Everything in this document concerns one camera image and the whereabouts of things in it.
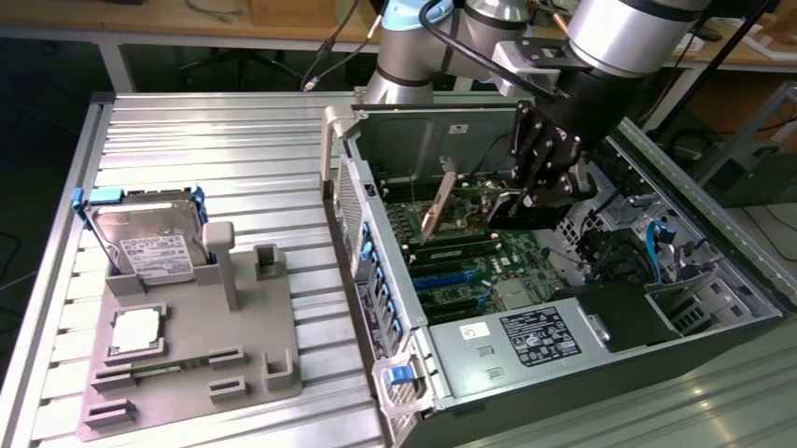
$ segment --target aluminum work table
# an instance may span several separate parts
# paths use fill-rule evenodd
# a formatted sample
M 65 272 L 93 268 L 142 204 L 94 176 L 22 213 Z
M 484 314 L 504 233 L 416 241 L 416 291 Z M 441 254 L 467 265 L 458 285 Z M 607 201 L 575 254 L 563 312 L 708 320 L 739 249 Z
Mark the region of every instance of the aluminum work table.
M 510 101 L 441 93 L 437 101 Z M 125 94 L 92 105 L 0 398 L 0 446 L 381 446 L 319 193 L 321 114 L 351 93 Z M 293 399 L 81 443 L 77 425 L 105 259 L 74 187 L 205 190 L 235 251 L 287 252 L 304 391 Z M 687 375 L 471 443 L 475 447 L 791 446 L 797 324 Z

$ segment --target robotic arm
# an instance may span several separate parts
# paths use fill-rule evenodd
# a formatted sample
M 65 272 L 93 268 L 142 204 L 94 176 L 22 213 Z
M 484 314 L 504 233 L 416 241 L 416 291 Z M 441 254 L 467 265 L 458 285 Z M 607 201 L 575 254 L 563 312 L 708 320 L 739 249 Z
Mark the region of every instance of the robotic arm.
M 595 194 L 580 166 L 583 152 L 616 128 L 644 78 L 660 68 L 710 2 L 582 0 L 567 40 L 552 40 L 523 37 L 526 0 L 467 0 L 456 10 L 451 0 L 429 0 L 425 7 L 424 0 L 392 0 L 365 102 L 431 103 L 433 72 L 475 79 L 503 73 L 503 94 L 515 94 L 518 86 L 540 92 L 520 101 L 514 118 L 511 177 L 524 193 L 503 202 L 491 224 L 552 227 L 563 207 Z M 425 11 L 421 21 L 417 13 Z M 466 54 L 462 45 L 454 50 L 439 31 L 478 54 Z M 491 55 L 500 72 L 487 69 L 483 55 Z M 534 89 L 526 76 L 536 82 Z

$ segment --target warning label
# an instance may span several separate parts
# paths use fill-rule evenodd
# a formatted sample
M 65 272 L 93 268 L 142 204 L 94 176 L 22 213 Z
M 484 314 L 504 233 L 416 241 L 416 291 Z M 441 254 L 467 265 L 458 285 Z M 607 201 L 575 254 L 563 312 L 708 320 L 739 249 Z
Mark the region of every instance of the warning label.
M 193 271 L 183 235 L 121 240 L 120 244 L 140 278 L 162 277 Z
M 552 306 L 502 317 L 500 324 L 510 337 L 514 352 L 526 367 L 582 352 Z

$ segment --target motherboard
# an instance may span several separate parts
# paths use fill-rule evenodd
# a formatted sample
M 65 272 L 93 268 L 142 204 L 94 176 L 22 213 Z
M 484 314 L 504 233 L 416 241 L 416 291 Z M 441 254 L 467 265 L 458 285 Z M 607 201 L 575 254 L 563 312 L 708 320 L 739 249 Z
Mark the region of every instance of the motherboard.
M 387 216 L 417 298 L 439 324 L 539 304 L 563 287 L 528 231 L 494 231 L 472 200 L 454 197 L 432 239 L 421 222 L 432 201 L 388 203 Z

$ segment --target green circuit board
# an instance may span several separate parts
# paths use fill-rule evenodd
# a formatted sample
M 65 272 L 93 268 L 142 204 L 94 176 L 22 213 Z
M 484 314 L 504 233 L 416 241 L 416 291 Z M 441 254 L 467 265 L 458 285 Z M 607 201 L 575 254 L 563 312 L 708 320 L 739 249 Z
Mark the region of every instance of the green circuit board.
M 423 245 L 420 223 L 429 206 L 429 201 L 387 204 L 393 234 L 404 248 L 407 245 Z M 462 237 L 483 234 L 494 240 L 494 244 L 490 245 L 491 252 L 487 255 L 476 253 L 472 257 L 458 259 L 456 263 L 462 265 L 458 272 L 415 275 L 413 261 L 407 259 L 413 282 L 452 274 L 468 276 L 464 284 L 416 290 L 432 323 L 498 313 L 522 304 L 543 303 L 554 291 L 563 287 L 563 282 L 542 254 L 543 248 L 530 231 L 488 231 L 480 215 L 467 212 L 466 201 L 460 198 L 452 199 L 440 219 L 435 242 L 441 244 L 450 240 L 454 247 Z M 510 289 L 518 292 L 514 299 L 506 294 Z M 445 309 L 447 304 L 472 303 L 472 300 L 476 300 L 476 306 L 463 305 L 455 312 L 437 311 Z

